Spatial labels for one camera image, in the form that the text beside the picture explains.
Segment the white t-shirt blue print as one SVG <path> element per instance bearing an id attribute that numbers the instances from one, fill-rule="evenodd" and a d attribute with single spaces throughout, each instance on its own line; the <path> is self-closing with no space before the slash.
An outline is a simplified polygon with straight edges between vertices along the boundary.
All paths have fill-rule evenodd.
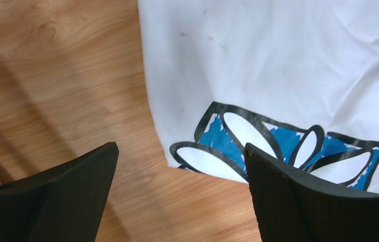
<path id="1" fill-rule="evenodd" d="M 139 1 L 169 167 L 247 182 L 250 143 L 379 193 L 379 1 Z"/>

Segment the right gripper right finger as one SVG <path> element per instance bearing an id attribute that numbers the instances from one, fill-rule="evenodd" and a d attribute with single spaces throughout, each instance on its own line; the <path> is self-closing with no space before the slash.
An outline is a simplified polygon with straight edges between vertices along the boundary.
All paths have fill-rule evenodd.
<path id="1" fill-rule="evenodd" d="M 263 241 L 379 241 L 379 194 L 318 178 L 250 143 L 244 157 Z"/>

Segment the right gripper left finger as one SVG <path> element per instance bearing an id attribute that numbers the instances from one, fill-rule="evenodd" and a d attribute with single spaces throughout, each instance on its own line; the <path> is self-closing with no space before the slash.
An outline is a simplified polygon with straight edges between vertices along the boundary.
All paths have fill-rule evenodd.
<path id="1" fill-rule="evenodd" d="M 0 241 L 95 241 L 118 157 L 108 142 L 0 185 Z"/>

